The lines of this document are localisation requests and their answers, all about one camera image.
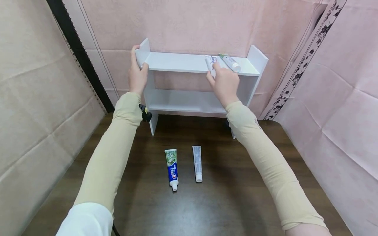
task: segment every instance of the black device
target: black device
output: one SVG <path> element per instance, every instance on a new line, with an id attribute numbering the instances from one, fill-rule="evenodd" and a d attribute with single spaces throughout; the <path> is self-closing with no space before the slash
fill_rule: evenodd
<path id="1" fill-rule="evenodd" d="M 142 119 L 143 119 L 143 121 L 150 122 L 150 120 L 152 118 L 151 112 L 149 112 L 147 110 L 147 107 L 145 105 L 143 105 L 143 104 L 139 104 L 139 108 L 142 111 Z"/>

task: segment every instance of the dark wooden table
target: dark wooden table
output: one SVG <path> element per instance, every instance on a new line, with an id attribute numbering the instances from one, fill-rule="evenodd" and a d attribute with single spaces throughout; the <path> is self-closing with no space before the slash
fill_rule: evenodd
<path id="1" fill-rule="evenodd" d="M 142 122 L 114 203 L 114 224 L 121 235 L 284 235 L 269 191 L 224 121 L 161 115 L 155 136 Z M 110 122 L 108 114 L 23 235 L 55 235 Z M 282 127 L 273 121 L 260 125 L 289 162 L 332 235 L 351 235 Z M 202 183 L 195 182 L 192 145 L 202 146 Z M 164 154 L 173 148 L 180 182 L 176 193 L 168 183 Z"/>

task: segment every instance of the right hand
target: right hand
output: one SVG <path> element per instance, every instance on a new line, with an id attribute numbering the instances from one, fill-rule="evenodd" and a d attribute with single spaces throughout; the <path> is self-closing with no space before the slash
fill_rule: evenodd
<path id="1" fill-rule="evenodd" d="M 222 106 L 226 108 L 227 105 L 239 101 L 239 98 L 236 96 L 239 76 L 229 69 L 221 68 L 218 62 L 215 62 L 213 67 L 216 73 L 215 79 L 211 76 L 210 71 L 208 71 L 206 78 L 215 96 Z"/>

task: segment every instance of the toothpaste cap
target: toothpaste cap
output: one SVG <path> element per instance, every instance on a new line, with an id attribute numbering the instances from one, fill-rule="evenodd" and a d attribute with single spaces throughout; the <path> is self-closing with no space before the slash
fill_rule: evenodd
<path id="1" fill-rule="evenodd" d="M 177 191 L 177 184 L 172 184 L 172 190 Z"/>
<path id="2" fill-rule="evenodd" d="M 197 183 L 201 183 L 202 182 L 202 174 L 198 173 L 195 175 L 195 181 Z"/>
<path id="3" fill-rule="evenodd" d="M 232 68 L 231 68 L 235 73 L 239 73 L 241 70 L 242 70 L 242 68 L 239 66 L 239 64 L 238 63 L 233 63 L 232 64 Z"/>

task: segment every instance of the upper shelf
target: upper shelf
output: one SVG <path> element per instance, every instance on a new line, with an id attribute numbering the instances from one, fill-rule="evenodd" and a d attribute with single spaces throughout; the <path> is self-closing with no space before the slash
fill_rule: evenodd
<path id="1" fill-rule="evenodd" d="M 135 51 L 136 58 L 140 67 L 146 62 L 151 71 L 171 71 L 188 73 L 207 73 L 208 67 L 204 55 L 178 54 L 151 52 L 150 43 L 145 39 L 140 48 Z M 242 68 L 238 75 L 241 76 L 260 76 L 266 65 L 268 58 L 265 57 L 254 45 L 251 46 L 248 57 L 233 57 Z M 228 68 L 224 61 L 217 57 L 221 67 Z"/>

